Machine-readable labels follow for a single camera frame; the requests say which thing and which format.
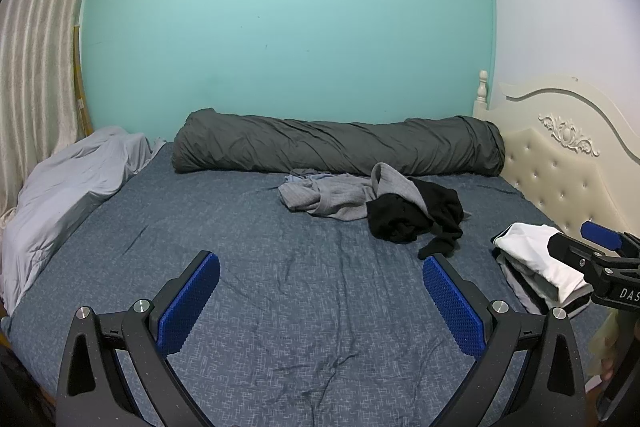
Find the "cream tufted headboard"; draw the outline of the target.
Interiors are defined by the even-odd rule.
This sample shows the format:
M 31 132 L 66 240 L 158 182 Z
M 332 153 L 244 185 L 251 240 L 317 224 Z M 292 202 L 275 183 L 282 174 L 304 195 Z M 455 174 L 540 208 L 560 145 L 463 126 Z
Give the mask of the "cream tufted headboard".
M 566 234 L 586 221 L 639 232 L 639 137 L 617 106 L 576 77 L 489 83 L 480 72 L 477 119 L 506 147 L 501 176 Z

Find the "wooden pole by curtain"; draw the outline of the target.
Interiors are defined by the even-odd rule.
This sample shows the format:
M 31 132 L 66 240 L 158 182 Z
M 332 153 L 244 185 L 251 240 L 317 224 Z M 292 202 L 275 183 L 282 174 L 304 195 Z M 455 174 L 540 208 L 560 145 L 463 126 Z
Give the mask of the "wooden pole by curtain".
M 88 136 L 93 134 L 93 125 L 88 111 L 84 78 L 82 78 L 81 72 L 80 27 L 78 25 L 73 27 L 73 70 L 79 127 L 82 135 Z

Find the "blue patterned bed sheet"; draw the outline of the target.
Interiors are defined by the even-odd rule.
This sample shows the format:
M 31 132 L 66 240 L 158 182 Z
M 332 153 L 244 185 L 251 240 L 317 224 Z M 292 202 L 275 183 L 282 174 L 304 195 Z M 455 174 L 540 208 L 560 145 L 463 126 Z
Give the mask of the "blue patterned bed sheet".
M 170 158 L 94 210 L 6 322 L 30 375 L 55 392 L 79 307 L 125 310 L 211 251 L 219 284 L 170 361 L 213 424 L 428 425 L 473 361 L 423 286 L 419 244 L 292 213 L 278 174 L 179 174 Z

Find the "light grey blanket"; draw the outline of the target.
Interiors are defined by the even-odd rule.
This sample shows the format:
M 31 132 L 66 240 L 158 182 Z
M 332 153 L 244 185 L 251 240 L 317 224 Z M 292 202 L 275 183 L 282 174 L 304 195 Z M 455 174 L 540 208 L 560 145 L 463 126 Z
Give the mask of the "light grey blanket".
M 105 127 L 32 170 L 2 233 L 1 298 L 13 313 L 40 272 L 102 202 L 115 195 L 166 144 Z

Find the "white folded clothes stack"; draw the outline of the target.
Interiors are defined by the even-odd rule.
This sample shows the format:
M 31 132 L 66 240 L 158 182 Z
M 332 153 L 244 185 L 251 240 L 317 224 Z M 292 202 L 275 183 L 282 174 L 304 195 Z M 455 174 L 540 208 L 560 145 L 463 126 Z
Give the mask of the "white folded clothes stack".
M 592 287 L 582 273 L 551 257 L 549 225 L 514 222 L 491 239 L 492 257 L 521 305 L 530 314 L 562 308 L 572 319 L 589 307 Z

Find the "dark grey rolled duvet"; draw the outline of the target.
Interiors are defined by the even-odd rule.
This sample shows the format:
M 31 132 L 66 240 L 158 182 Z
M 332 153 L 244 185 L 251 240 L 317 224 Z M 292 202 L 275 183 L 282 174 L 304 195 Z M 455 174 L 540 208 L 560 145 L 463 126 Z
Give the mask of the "dark grey rolled duvet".
M 497 126 L 468 116 L 393 124 L 304 121 L 200 109 L 174 141 L 175 172 L 312 169 L 367 176 L 379 162 L 405 176 L 498 176 L 506 146 Z

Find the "grey knit garment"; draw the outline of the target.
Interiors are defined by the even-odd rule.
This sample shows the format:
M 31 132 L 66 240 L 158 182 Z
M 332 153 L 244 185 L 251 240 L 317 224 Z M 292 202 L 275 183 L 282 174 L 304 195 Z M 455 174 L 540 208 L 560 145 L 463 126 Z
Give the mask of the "grey knit garment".
M 412 202 L 425 216 L 427 207 L 416 184 L 385 162 L 370 176 L 353 174 L 290 174 L 278 187 L 281 202 L 290 211 L 341 221 L 366 219 L 367 203 L 385 195 Z

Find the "beige striped curtain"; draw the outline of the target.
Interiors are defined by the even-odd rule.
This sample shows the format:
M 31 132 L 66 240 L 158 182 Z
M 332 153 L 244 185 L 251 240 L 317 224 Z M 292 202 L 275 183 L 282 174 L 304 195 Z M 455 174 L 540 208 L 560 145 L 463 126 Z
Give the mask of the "beige striped curtain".
M 1 0 L 1 210 L 80 135 L 74 28 L 81 0 Z

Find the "black fleece-lined pants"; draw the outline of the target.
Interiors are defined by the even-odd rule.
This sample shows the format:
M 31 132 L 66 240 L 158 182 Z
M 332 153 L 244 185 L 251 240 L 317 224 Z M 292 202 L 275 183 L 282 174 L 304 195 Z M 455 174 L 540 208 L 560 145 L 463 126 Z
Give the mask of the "black fleece-lined pants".
M 419 236 L 434 237 L 418 252 L 425 260 L 434 254 L 450 257 L 463 231 L 465 212 L 458 193 L 434 182 L 410 180 L 413 192 L 387 193 L 367 202 L 367 221 L 371 234 L 394 244 L 409 244 Z

